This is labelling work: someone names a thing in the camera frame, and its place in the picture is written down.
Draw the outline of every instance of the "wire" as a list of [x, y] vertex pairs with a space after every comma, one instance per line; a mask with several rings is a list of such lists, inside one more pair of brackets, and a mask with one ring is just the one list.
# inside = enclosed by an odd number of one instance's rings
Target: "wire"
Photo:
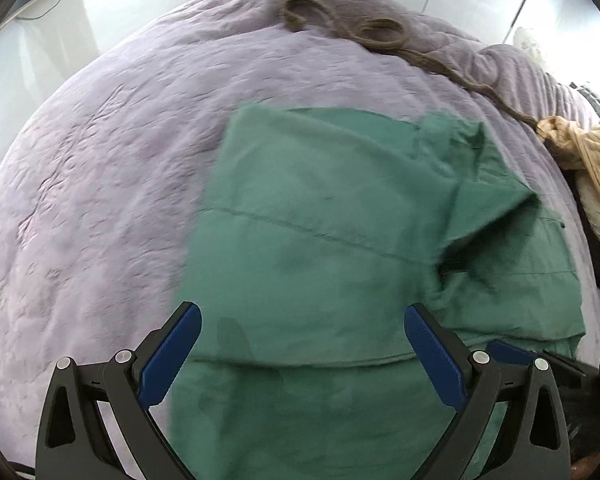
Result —
[[36, 16], [34, 18], [28, 18], [27, 16], [16, 16], [15, 19], [19, 20], [21, 22], [35, 22], [36, 20], [39, 20], [40, 18], [44, 18], [46, 15], [48, 15], [48, 13], [50, 13], [52, 10], [54, 10], [58, 5], [60, 5], [60, 2], [62, 0], [58, 0], [53, 7], [51, 7], [50, 9], [47, 9], [43, 14], [40, 14], [39, 16]]
[[25, 475], [35, 476], [36, 470], [31, 466], [20, 464], [18, 462], [9, 462], [11, 469], [13, 469], [16, 473], [24, 473]]

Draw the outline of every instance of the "blue gripper pad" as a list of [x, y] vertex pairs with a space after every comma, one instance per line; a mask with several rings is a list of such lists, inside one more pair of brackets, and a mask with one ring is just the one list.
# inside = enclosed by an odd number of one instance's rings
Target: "blue gripper pad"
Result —
[[140, 374], [138, 403], [144, 410], [160, 404], [202, 330], [202, 314], [192, 303]]
[[510, 365], [528, 365], [538, 357], [537, 354], [524, 350], [517, 346], [510, 345], [502, 339], [490, 341], [486, 348], [487, 354], [496, 359], [499, 363]]
[[414, 306], [404, 313], [404, 333], [440, 400], [462, 411], [466, 402], [462, 371]]

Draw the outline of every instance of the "striped beige garment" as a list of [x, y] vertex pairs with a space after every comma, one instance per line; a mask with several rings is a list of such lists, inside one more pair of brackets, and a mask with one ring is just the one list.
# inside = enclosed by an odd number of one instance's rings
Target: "striped beige garment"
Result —
[[587, 170], [600, 193], [600, 126], [585, 132], [575, 121], [552, 116], [538, 123], [536, 133], [564, 170]]

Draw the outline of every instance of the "green fabric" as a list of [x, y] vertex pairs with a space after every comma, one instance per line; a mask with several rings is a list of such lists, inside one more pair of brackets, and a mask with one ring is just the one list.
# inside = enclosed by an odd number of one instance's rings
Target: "green fabric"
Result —
[[408, 478], [452, 413], [404, 336], [411, 303], [474, 348], [573, 356], [584, 332], [560, 219], [445, 114], [243, 107], [177, 300], [203, 330], [171, 443], [202, 480]]

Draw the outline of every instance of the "bed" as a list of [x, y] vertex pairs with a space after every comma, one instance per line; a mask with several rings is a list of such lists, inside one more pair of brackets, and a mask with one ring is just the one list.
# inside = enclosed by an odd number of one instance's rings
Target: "bed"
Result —
[[[194, 0], [67, 81], [0, 166], [0, 448], [33, 464], [56, 360], [108, 360], [173, 311], [200, 196], [241, 104], [350, 107], [399, 120], [444, 110], [484, 122], [508, 167], [556, 211], [582, 290], [578, 357], [600, 358], [600, 292], [573, 196], [528, 126], [444, 76], [372, 54], [328, 28], [291, 33], [285, 0]], [[390, 16], [409, 47], [493, 86], [536, 118], [599, 121], [512, 46], [488, 46], [390, 0], [320, 0], [349, 23]], [[168, 417], [168, 402], [154, 412]], [[120, 444], [120, 438], [114, 438]], [[124, 452], [123, 463], [130, 464]]]

